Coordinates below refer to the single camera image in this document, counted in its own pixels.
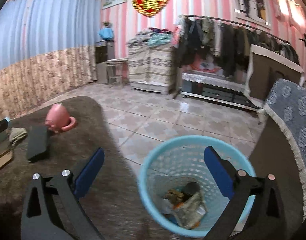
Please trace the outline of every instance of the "floor tile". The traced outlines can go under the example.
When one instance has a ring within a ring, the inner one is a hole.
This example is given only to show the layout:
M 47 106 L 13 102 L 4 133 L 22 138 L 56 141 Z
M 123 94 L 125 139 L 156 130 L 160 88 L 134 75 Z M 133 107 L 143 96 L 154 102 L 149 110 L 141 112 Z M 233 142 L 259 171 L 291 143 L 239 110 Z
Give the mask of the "floor tile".
M 127 99 L 132 102 L 136 102 L 136 103 L 144 103 L 145 101 L 143 96 L 139 95 L 137 92 L 127 94 L 124 99 Z
M 150 106 L 161 106 L 161 102 L 164 101 L 162 98 L 143 97 L 141 103 Z
M 176 111 L 179 111 L 181 109 L 181 102 L 175 100 L 168 100 L 168 99 L 164 99 L 163 101 L 160 100 L 160 102 L 161 102 L 161 107 L 163 108 L 176 110 Z
M 204 131 L 216 133 L 220 135 L 230 136 L 229 123 L 226 121 L 219 121 L 213 118 L 205 118 Z
M 130 94 L 130 91 L 123 88 L 120 90 L 113 90 L 109 96 L 114 97 L 114 98 L 128 100 L 129 94 Z
M 216 133 L 211 133 L 211 132 L 203 132 L 204 136 L 208 136 L 208 137 L 213 137 L 216 139 L 219 139 L 223 142 L 226 142 L 228 144 L 231 144 L 231 139 L 228 136 L 224 136 L 224 135 L 220 135 L 220 134 L 216 134 Z
M 229 118 L 229 122 L 245 123 L 249 125 L 250 123 L 256 122 L 258 120 L 255 113 L 250 113 L 235 108 L 229 108 L 226 110 L 226 112 Z
M 112 108 L 115 108 L 115 109 L 123 110 L 123 111 L 129 111 L 136 104 L 137 103 L 135 103 L 135 102 L 131 102 L 131 101 L 127 101 L 127 100 L 123 100 L 123 99 L 119 99 L 119 98 L 113 98 L 113 102 L 108 106 L 112 107 Z
M 173 124 L 149 118 L 136 132 L 160 141 L 174 137 Z
M 65 95 L 77 96 L 79 94 L 82 94 L 83 92 L 87 93 L 87 91 L 83 91 L 82 88 L 76 88 L 76 89 L 73 89 L 73 90 L 66 91 Z
M 188 104 L 181 102 L 181 112 L 185 112 L 188 114 L 194 114 L 199 116 L 205 116 L 205 108 L 203 106 L 198 106 L 194 104 Z
M 214 121 L 229 121 L 228 115 L 225 111 L 207 108 L 205 110 L 205 117 Z
M 251 131 L 253 142 L 257 143 L 261 136 L 262 131 L 256 128 L 249 128 L 249 130 Z
M 160 121 L 164 121 L 164 122 L 175 123 L 176 120 L 178 119 L 180 113 L 181 112 L 179 112 L 179 111 L 159 107 L 155 111 L 155 113 L 151 116 L 151 118 L 157 119 L 157 120 L 160 120 Z
M 145 98 L 146 97 L 156 98 L 156 97 L 160 97 L 161 96 L 160 93 L 150 92 L 150 91 L 146 91 L 146 90 L 135 89 L 133 91 L 137 92 L 139 95 L 141 95 L 141 96 L 143 96 Z
M 127 165 L 129 166 L 130 170 L 133 172 L 133 174 L 138 177 L 140 175 L 141 167 L 142 165 L 132 162 L 128 159 L 125 159 Z
M 104 111 L 104 115 L 108 123 L 112 123 L 113 121 L 118 119 L 123 114 L 126 114 L 125 111 L 114 109 L 114 108 L 107 107 L 107 106 L 102 106 L 102 109 Z
M 265 125 L 266 123 L 261 123 L 258 118 L 248 122 L 248 127 L 257 129 L 259 131 L 263 131 Z
M 251 131 L 245 123 L 230 122 L 230 137 L 242 139 L 246 141 L 253 141 Z
M 230 109 L 230 107 L 222 106 L 222 105 L 218 105 L 218 104 L 213 104 L 213 103 L 209 103 L 207 105 L 207 108 L 213 109 L 213 110 L 218 110 L 218 111 L 221 111 L 221 112 L 226 112 L 227 109 Z
M 122 146 L 123 156 L 131 161 L 143 164 L 145 157 L 151 150 L 162 142 L 134 133 Z
M 126 113 L 116 119 L 112 124 L 134 132 L 146 119 L 147 117 L 138 114 Z
M 103 86 L 98 86 L 97 84 L 95 84 L 95 85 L 92 84 L 92 85 L 85 86 L 83 91 L 93 93 L 93 94 L 100 94 L 105 89 L 106 88 L 103 87 Z
M 98 100 L 97 99 L 101 99 L 101 97 L 100 97 L 100 95 L 98 95 L 98 94 L 94 94 L 94 93 L 90 93 L 90 92 L 85 92 L 85 95 L 87 96 L 87 97 L 89 97 L 89 98 L 93 98 L 95 101 L 97 101 L 98 102 Z
M 112 124 L 109 124 L 109 130 L 117 146 L 120 146 L 133 134 L 133 132 L 129 130 L 126 130 L 124 128 Z
M 178 124 L 173 125 L 172 130 L 174 131 L 173 137 L 184 136 L 184 135 L 202 135 L 203 133 L 203 131 L 201 130 L 185 127 Z
M 249 157 L 255 147 L 255 143 L 248 142 L 240 139 L 231 138 L 231 144 L 235 148 L 239 149 L 246 157 Z
M 209 102 L 200 98 L 182 97 L 181 95 L 178 95 L 175 100 L 195 106 L 206 106 L 207 104 L 210 104 Z
M 100 105 L 103 106 L 112 106 L 112 104 L 116 101 L 116 98 L 108 97 L 107 95 L 96 95 L 93 99 Z
M 107 88 L 107 89 L 103 89 L 101 91 L 101 94 L 102 95 L 106 95 L 106 96 L 109 96 L 109 97 L 114 97 L 115 93 L 117 93 L 118 91 L 115 90 L 114 88 Z
M 181 113 L 176 124 L 186 126 L 189 128 L 203 130 L 205 119 L 202 116 L 194 114 Z
M 130 113 L 150 117 L 158 109 L 157 106 L 150 106 L 150 105 L 144 105 L 144 104 L 139 104 L 139 103 L 136 103 L 136 104 L 137 104 L 136 106 L 132 107 L 129 110 Z

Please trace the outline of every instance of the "blue gripper pad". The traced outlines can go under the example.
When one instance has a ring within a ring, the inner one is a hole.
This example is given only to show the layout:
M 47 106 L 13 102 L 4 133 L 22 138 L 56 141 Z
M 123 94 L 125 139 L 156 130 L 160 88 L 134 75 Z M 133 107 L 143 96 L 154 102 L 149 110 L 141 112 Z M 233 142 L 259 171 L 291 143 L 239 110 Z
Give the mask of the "blue gripper pad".
M 74 195 L 84 197 L 104 163 L 104 151 L 98 148 L 75 180 Z
M 219 157 L 212 146 L 205 148 L 204 162 L 211 172 L 222 195 L 231 200 L 234 196 L 233 180 L 222 165 L 221 160 L 221 157 Z

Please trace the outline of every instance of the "blue patterned cloth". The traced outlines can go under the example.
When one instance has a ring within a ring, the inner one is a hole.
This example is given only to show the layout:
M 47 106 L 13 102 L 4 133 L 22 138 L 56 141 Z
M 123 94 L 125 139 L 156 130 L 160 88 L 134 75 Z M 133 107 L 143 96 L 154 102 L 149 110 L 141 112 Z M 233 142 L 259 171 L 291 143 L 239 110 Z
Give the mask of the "blue patterned cloth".
M 285 79 L 277 80 L 264 109 L 288 139 L 299 169 L 306 201 L 306 89 Z
M 171 42 L 171 34 L 154 33 L 148 41 L 148 46 L 154 48 Z

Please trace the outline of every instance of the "trash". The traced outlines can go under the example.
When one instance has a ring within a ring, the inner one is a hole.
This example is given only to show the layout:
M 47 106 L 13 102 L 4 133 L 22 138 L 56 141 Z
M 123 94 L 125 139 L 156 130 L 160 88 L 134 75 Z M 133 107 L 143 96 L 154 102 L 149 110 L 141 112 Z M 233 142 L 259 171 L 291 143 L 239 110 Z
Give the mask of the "trash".
M 183 205 L 173 210 L 180 227 L 191 229 L 206 214 L 207 209 L 203 203 L 200 192 L 196 192 Z
M 172 213 L 173 205 L 169 199 L 162 198 L 161 203 L 162 213 L 165 215 L 169 215 Z
M 185 202 L 191 196 L 193 196 L 196 192 L 200 191 L 200 185 L 197 182 L 191 181 L 189 182 L 182 190 L 181 193 L 184 194 L 183 201 Z
M 179 202 L 183 202 L 184 194 L 175 190 L 170 189 L 164 196 L 164 198 L 169 199 L 173 205 L 178 204 Z
M 190 182 L 181 191 L 170 189 L 163 197 L 161 211 L 171 222 L 185 229 L 194 229 L 207 213 L 200 185 Z

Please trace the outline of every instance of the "tiled floor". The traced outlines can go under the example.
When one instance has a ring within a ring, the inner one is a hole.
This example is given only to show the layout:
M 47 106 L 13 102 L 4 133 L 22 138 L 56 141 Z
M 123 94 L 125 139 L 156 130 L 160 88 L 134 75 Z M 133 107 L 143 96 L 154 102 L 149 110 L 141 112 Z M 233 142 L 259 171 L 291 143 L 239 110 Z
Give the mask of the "tiled floor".
M 182 135 L 223 140 L 249 156 L 263 125 L 256 115 L 195 98 L 109 87 L 92 83 L 60 95 L 42 106 L 75 96 L 88 96 L 103 107 L 108 128 L 130 167 L 138 174 L 148 152 L 163 141 Z

